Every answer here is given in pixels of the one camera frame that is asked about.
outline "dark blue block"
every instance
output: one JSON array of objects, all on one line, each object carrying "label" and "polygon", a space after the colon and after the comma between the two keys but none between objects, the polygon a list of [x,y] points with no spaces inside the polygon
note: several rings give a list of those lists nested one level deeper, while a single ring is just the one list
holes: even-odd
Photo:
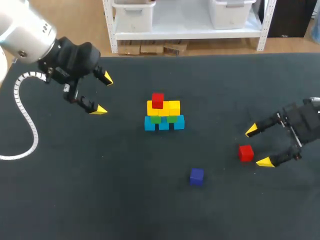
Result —
[{"label": "dark blue block", "polygon": [[205,171],[201,168],[192,168],[190,174],[190,185],[202,186],[204,183]]}]

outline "blue block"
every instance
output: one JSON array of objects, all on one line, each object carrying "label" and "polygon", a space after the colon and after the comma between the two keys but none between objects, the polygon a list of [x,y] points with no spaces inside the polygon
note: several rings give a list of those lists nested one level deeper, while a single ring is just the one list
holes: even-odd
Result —
[{"label": "blue block", "polygon": [[150,116],[144,117],[144,130],[145,131],[155,131],[156,130],[156,125],[154,123],[151,123]]},{"label": "blue block", "polygon": [[161,117],[161,123],[159,123],[159,130],[169,130],[169,123],[167,122],[167,117]]},{"label": "blue block", "polygon": [[202,186],[204,183],[205,171],[201,168],[192,168],[190,174],[190,185]]},{"label": "blue block", "polygon": [[178,116],[178,121],[173,124],[174,130],[185,129],[185,117],[183,115]]}]

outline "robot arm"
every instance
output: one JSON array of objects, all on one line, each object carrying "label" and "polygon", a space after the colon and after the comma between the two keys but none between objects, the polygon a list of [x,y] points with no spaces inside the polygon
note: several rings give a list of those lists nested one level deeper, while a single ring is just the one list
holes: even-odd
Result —
[{"label": "robot arm", "polygon": [[7,70],[8,70],[8,63],[7,63],[6,55],[2,50],[2,48],[0,47],[0,88],[3,80],[6,77]]},{"label": "robot arm", "polygon": [[[100,105],[79,94],[81,79],[93,74],[106,86],[113,84],[107,71],[98,65],[100,52],[91,43],[80,46],[63,37],[56,39],[56,28],[34,10],[28,0],[0,0],[0,46],[26,64],[38,63],[51,80],[64,85],[63,96],[89,114],[104,114]],[[7,61],[0,47],[0,85],[7,72]]]},{"label": "robot arm", "polygon": [[291,146],[280,154],[270,155],[256,163],[261,167],[277,167],[291,159],[301,159],[302,147],[320,139],[320,98],[303,100],[303,105],[292,103],[269,118],[255,122],[246,132],[253,137],[266,129],[279,124],[288,132]]}]

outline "shelf leg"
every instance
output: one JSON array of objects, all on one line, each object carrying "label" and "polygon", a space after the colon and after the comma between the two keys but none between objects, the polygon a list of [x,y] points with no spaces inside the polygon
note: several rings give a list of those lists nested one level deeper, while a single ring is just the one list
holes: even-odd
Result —
[{"label": "shelf leg", "polygon": [[114,21],[113,9],[112,9],[112,3],[111,3],[112,1],[111,0],[102,0],[102,1],[103,1],[106,26],[108,28],[108,33],[109,33],[111,50],[113,54],[117,54],[118,43],[115,35],[115,21]]},{"label": "shelf leg", "polygon": [[272,16],[274,15],[275,6],[277,2],[277,0],[265,0],[265,1],[267,1],[267,5],[264,8],[265,9],[264,18],[262,23],[262,30],[261,30],[261,35],[259,39],[259,44],[258,44],[258,47],[256,48],[257,51],[263,51],[265,49]]}]

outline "green block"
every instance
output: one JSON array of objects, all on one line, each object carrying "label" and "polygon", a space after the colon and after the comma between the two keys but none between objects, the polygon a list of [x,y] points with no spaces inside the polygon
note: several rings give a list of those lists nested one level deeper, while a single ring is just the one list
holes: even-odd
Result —
[{"label": "green block", "polygon": [[174,123],[178,122],[178,116],[167,116],[166,121],[169,124],[174,124]]},{"label": "green block", "polygon": [[161,123],[161,117],[160,116],[151,116],[151,123],[152,124],[160,124]]}]

